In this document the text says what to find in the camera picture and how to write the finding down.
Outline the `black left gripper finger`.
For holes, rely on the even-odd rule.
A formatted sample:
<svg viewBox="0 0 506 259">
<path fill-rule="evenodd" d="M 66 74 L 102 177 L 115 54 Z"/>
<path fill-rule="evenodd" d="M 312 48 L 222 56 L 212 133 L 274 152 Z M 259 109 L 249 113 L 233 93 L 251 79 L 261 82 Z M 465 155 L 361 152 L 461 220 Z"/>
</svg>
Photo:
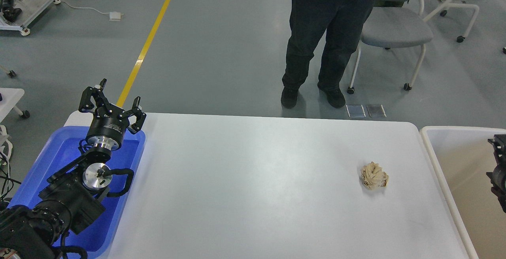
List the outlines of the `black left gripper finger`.
<svg viewBox="0 0 506 259">
<path fill-rule="evenodd" d="M 110 111 L 110 103 L 103 93 L 106 82 L 107 79 L 102 79 L 98 86 L 87 87 L 83 90 L 78 106 L 79 112 L 93 113 L 99 108 L 106 109 L 106 112 Z"/>
<path fill-rule="evenodd" d="M 142 111 L 140 100 L 141 97 L 137 96 L 132 103 L 132 108 L 128 111 L 120 113 L 120 121 L 122 125 L 125 125 L 126 129 L 131 134 L 137 134 L 139 131 L 141 131 L 147 117 L 146 113 Z M 130 123 L 130 117 L 135 117 L 135 121 L 133 123 Z"/>
</svg>

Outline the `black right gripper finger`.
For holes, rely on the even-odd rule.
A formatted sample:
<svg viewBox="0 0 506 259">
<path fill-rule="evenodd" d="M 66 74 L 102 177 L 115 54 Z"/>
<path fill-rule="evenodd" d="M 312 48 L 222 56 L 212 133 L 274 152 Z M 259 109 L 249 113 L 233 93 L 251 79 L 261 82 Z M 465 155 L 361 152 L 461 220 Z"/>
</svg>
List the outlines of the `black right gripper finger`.
<svg viewBox="0 0 506 259">
<path fill-rule="evenodd" d="M 491 192 L 495 194 L 503 212 L 506 212 L 506 170 L 503 166 L 496 166 L 492 172 L 486 172 L 490 178 Z"/>
<path fill-rule="evenodd" d="M 492 144 L 494 149 L 494 157 L 497 164 L 506 163 L 506 135 L 495 134 L 493 138 L 488 139 L 488 143 Z"/>
</svg>

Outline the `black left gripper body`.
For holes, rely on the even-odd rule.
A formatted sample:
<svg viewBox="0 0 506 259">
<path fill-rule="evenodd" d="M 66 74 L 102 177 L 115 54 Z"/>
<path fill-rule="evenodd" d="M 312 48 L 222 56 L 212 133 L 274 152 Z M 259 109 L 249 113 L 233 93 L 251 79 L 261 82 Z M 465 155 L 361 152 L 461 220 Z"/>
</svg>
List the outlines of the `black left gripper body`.
<svg viewBox="0 0 506 259">
<path fill-rule="evenodd" d="M 85 141 L 90 146 L 106 143 L 109 150 L 121 148 L 126 128 L 129 126 L 128 119 L 122 119 L 120 115 L 125 112 L 118 106 L 106 109 L 100 106 L 94 110 L 93 120 Z"/>
</svg>

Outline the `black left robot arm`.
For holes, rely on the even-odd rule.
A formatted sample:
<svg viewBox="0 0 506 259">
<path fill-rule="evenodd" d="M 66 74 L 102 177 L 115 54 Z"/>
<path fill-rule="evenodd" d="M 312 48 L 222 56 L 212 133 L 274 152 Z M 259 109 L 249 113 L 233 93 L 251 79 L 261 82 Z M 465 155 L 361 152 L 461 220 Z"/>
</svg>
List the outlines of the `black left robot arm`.
<svg viewBox="0 0 506 259">
<path fill-rule="evenodd" d="M 85 248 L 66 245 L 66 238 L 99 219 L 106 211 L 105 198 L 130 190 L 134 171 L 106 163 L 122 147 L 126 132 L 141 131 L 147 115 L 139 96 L 128 111 L 110 103 L 103 93 L 106 82 L 82 93 L 78 111 L 92 113 L 93 120 L 79 147 L 81 155 L 47 178 L 41 201 L 33 208 L 14 205 L 1 212 L 2 259 L 66 259 L 70 253 L 86 259 Z"/>
</svg>

